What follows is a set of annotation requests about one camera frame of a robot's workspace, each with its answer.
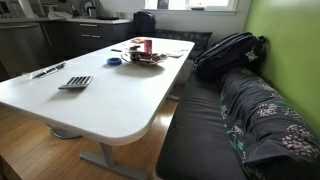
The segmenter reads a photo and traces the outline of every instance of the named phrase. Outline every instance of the window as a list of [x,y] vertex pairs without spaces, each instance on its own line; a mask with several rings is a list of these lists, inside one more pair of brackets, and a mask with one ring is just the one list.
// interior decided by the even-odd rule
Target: window
[[147,0],[147,9],[157,9],[165,3],[169,10],[190,10],[192,7],[204,7],[206,10],[235,11],[238,0]]

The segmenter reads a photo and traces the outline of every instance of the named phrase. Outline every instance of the cabinet handle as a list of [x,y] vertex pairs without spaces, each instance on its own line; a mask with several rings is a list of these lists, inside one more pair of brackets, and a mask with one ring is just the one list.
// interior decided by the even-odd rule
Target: cabinet handle
[[91,37],[92,38],[101,38],[101,36],[94,36],[94,35],[92,35]]
[[38,27],[38,24],[31,24],[31,25],[15,25],[15,26],[0,26],[0,29],[19,29],[19,28],[33,28]]
[[52,44],[51,44],[49,35],[48,35],[48,33],[47,33],[47,30],[46,30],[46,27],[44,26],[44,24],[42,24],[42,27],[43,27],[44,34],[46,35],[46,38],[47,38],[47,40],[48,40],[49,46],[52,47]]
[[90,37],[88,34],[81,34],[81,37]]
[[86,27],[98,27],[97,24],[80,24],[80,26],[86,26]]

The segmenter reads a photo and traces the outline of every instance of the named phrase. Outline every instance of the table base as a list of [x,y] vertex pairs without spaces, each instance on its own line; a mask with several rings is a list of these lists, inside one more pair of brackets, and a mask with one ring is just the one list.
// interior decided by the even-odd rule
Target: table base
[[60,129],[60,128],[51,128],[51,129],[52,129],[52,134],[60,139],[74,139],[74,138],[81,137],[78,134],[73,134],[64,129]]
[[91,152],[81,152],[80,158],[132,179],[148,179],[146,173],[116,162],[114,160],[112,147],[110,145],[100,143],[100,147],[103,155],[98,155]]

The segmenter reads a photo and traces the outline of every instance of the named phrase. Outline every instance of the green wall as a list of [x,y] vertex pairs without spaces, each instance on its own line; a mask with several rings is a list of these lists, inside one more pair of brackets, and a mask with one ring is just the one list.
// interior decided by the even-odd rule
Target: green wall
[[320,0],[252,0],[245,31],[268,38],[262,76],[320,137]]

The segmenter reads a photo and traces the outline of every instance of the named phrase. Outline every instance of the dark gray cushion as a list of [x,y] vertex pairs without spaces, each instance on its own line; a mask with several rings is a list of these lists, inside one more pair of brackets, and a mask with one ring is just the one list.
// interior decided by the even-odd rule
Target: dark gray cushion
[[157,165],[170,179],[246,179],[220,113],[218,84],[191,76],[168,129]]
[[176,39],[194,42],[193,50],[204,51],[207,49],[208,41],[212,32],[185,32],[156,29],[156,37],[164,39]]
[[250,178],[320,179],[319,141],[275,89],[244,67],[222,82],[227,132]]

